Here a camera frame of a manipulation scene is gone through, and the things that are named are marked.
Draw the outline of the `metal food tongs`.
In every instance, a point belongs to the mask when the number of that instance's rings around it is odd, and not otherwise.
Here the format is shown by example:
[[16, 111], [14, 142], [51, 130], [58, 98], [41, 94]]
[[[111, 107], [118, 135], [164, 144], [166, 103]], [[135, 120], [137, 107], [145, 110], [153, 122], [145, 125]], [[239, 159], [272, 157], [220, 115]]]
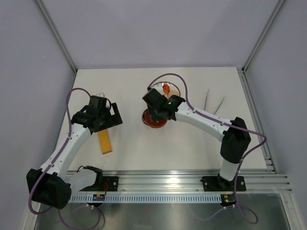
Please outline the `metal food tongs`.
[[226, 95], [216, 95], [207, 90], [205, 94], [204, 110], [210, 114], [216, 115], [225, 101]]

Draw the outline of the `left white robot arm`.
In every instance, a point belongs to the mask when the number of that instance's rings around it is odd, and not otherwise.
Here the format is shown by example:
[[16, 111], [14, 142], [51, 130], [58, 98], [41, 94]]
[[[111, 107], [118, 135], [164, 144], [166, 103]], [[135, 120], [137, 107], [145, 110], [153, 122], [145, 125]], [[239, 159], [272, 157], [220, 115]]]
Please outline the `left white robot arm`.
[[116, 103], [107, 98], [90, 97], [89, 103], [72, 116], [69, 130], [39, 169], [30, 169], [26, 175], [29, 199], [56, 209], [63, 209], [71, 196], [79, 191], [116, 191], [117, 177], [104, 177], [103, 171], [94, 166], [85, 166], [72, 176], [68, 169], [81, 146], [97, 133], [123, 123]]

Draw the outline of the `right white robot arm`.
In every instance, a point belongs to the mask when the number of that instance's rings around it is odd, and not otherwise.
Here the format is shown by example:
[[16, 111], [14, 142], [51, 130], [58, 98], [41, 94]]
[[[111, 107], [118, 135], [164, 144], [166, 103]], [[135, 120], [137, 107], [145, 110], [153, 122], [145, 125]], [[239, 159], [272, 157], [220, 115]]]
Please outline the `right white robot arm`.
[[148, 88], [142, 97], [147, 104], [149, 118], [152, 122], [174, 120], [199, 128], [221, 142], [220, 155], [222, 167], [216, 177], [201, 179], [204, 186], [215, 191], [231, 191], [235, 187], [235, 176], [243, 154], [247, 150], [251, 137], [245, 131], [246, 123], [236, 117], [234, 120], [218, 118], [205, 111], [197, 111], [184, 98], [162, 95], [157, 89]]

